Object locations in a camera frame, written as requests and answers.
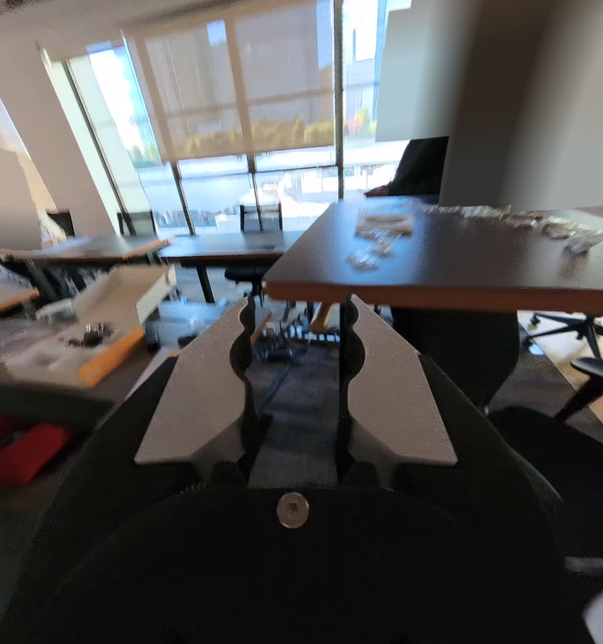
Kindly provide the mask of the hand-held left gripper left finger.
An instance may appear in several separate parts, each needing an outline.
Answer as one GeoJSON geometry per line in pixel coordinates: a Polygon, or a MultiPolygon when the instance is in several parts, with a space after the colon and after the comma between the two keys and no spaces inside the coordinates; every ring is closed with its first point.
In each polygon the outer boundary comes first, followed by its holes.
{"type": "Polygon", "coordinates": [[[207,479],[217,463],[256,455],[258,420],[245,376],[255,329],[255,302],[244,298],[180,350],[136,465],[185,463],[207,479]]]}

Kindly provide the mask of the white foam-lined kit box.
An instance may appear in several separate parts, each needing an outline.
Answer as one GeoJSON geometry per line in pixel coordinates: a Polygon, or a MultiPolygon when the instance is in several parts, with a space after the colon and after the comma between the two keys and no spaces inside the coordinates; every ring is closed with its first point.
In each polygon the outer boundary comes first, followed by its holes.
{"type": "Polygon", "coordinates": [[[88,390],[145,342],[144,324],[175,289],[175,268],[119,265],[72,299],[74,320],[5,360],[17,381],[88,390]]]}

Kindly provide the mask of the crumpled clear plastic bag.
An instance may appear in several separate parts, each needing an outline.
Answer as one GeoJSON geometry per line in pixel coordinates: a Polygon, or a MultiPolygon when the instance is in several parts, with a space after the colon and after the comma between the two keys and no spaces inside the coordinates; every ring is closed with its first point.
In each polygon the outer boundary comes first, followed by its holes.
{"type": "Polygon", "coordinates": [[[565,242],[565,250],[572,255],[588,253],[603,242],[603,229],[563,217],[549,217],[542,224],[543,235],[565,242]]]}
{"type": "Polygon", "coordinates": [[[383,260],[393,255],[397,239],[379,239],[372,244],[349,254],[346,262],[356,270],[374,270],[383,260]]]}

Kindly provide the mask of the white power strip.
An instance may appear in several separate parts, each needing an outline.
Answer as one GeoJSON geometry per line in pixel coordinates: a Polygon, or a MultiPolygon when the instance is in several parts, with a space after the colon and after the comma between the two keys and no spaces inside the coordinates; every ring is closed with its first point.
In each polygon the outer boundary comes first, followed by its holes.
{"type": "Polygon", "coordinates": [[[265,329],[259,332],[258,339],[274,341],[292,348],[338,348],[340,334],[333,329],[328,332],[314,333],[310,328],[297,323],[282,323],[278,321],[266,323],[265,329]]]}

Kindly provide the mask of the dark desk with wooden edge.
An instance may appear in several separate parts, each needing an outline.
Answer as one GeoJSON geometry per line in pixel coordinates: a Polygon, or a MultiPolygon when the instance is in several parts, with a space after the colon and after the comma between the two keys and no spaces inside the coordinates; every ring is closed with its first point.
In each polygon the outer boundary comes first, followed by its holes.
{"type": "Polygon", "coordinates": [[[154,256],[171,245],[173,237],[98,236],[72,237],[56,246],[40,250],[12,251],[0,249],[0,258],[37,263],[70,263],[75,265],[117,264],[154,256]]]}

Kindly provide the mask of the large glass window wall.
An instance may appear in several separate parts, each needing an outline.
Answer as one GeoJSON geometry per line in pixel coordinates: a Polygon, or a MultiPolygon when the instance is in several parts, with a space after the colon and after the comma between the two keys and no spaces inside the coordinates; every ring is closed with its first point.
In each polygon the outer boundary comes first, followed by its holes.
{"type": "Polygon", "coordinates": [[[108,41],[62,66],[94,155],[103,166],[109,211],[153,223],[134,223],[138,234],[153,228],[168,234],[215,234],[239,230],[240,205],[281,203],[284,230],[306,229],[332,202],[356,197],[392,176],[401,144],[376,142],[381,62],[393,10],[410,1],[334,2],[335,144],[179,162],[161,160],[127,35],[142,24],[172,20],[217,4],[206,1],[165,17],[140,19],[108,41]]]}

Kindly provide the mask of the black office chair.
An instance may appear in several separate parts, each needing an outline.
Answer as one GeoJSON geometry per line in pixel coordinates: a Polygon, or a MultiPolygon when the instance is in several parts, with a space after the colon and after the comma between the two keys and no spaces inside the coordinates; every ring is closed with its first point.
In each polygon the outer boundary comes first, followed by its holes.
{"type": "Polygon", "coordinates": [[[554,419],[572,394],[546,355],[524,350],[488,416],[560,497],[556,514],[564,555],[603,559],[603,423],[590,410],[579,413],[578,428],[554,419]]]}
{"type": "Polygon", "coordinates": [[[258,298],[260,304],[263,305],[263,280],[268,269],[268,267],[260,265],[232,266],[225,269],[224,277],[226,278],[226,280],[232,281],[236,285],[238,285],[239,283],[249,283],[252,287],[251,296],[258,298]]]}

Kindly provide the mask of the red bag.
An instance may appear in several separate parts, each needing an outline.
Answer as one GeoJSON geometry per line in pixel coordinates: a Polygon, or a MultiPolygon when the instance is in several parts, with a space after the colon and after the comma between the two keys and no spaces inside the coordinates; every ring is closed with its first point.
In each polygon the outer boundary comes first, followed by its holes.
{"type": "Polygon", "coordinates": [[[0,415],[0,487],[27,486],[75,436],[56,423],[0,415]]]}

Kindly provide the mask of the dark desk with black legs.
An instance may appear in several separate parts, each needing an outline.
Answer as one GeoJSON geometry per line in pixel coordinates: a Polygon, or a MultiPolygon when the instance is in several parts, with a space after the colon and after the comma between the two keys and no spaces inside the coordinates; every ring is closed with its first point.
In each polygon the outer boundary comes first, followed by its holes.
{"type": "Polygon", "coordinates": [[[177,236],[160,251],[159,257],[167,263],[195,268],[204,300],[213,304],[215,298],[208,278],[209,267],[240,271],[251,267],[269,269],[302,235],[302,231],[278,230],[177,236]]]}

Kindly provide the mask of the beige roller blind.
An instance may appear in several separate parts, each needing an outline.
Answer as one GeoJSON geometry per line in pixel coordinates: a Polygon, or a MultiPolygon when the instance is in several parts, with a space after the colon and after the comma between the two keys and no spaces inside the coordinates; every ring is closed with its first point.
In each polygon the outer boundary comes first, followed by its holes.
{"type": "Polygon", "coordinates": [[[127,39],[161,160],[335,144],[333,1],[217,4],[127,39]]]}

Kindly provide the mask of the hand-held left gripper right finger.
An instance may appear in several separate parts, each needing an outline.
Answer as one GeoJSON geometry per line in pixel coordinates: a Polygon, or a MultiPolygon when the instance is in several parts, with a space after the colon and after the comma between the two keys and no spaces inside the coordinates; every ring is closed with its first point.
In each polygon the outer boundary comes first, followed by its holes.
{"type": "Polygon", "coordinates": [[[405,465],[456,466],[419,352],[354,294],[340,314],[339,479],[355,463],[370,463],[382,486],[405,465]]]}

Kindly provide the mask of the black mesh chair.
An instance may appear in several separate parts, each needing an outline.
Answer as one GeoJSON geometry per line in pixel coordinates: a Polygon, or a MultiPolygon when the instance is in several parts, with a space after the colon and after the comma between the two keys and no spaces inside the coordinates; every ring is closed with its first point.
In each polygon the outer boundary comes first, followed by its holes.
{"type": "Polygon", "coordinates": [[[240,231],[243,234],[283,230],[280,202],[262,205],[240,205],[240,231]]]}

